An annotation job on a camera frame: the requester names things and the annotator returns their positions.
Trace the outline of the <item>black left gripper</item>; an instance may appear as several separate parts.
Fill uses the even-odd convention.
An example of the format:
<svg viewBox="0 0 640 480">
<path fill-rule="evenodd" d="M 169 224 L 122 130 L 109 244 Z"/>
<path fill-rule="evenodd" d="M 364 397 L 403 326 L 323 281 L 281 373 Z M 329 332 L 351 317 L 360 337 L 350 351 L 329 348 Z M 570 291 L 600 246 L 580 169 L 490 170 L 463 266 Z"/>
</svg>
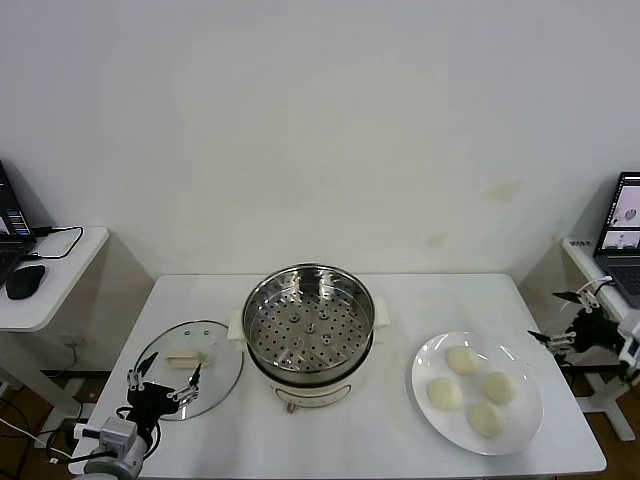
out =
<svg viewBox="0 0 640 480">
<path fill-rule="evenodd" d="M 179 390 L 146 381 L 145 375 L 157 356 L 157 353 L 151 354 L 127 373 L 127 401 L 131 406 L 127 419 L 137 425 L 154 425 L 162 416 L 175 414 L 176 404 L 185 406 L 199 395 L 201 363 L 189 377 L 187 385 Z"/>
</svg>

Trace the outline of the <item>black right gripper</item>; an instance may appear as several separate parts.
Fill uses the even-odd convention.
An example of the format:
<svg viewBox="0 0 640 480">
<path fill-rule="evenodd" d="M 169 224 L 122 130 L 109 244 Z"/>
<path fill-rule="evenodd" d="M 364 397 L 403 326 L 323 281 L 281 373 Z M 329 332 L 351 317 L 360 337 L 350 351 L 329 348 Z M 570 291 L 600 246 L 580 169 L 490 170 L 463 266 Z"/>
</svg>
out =
<svg viewBox="0 0 640 480">
<path fill-rule="evenodd" d="M 610 352 L 619 353 L 625 339 L 618 331 L 618 324 L 607 318 L 596 296 L 584 288 L 578 292 L 553 292 L 552 295 L 565 303 L 581 305 L 581 309 L 572 322 L 572 331 L 558 335 L 545 335 L 529 330 L 536 341 L 551 353 L 585 353 L 592 347 L 601 347 Z"/>
</svg>

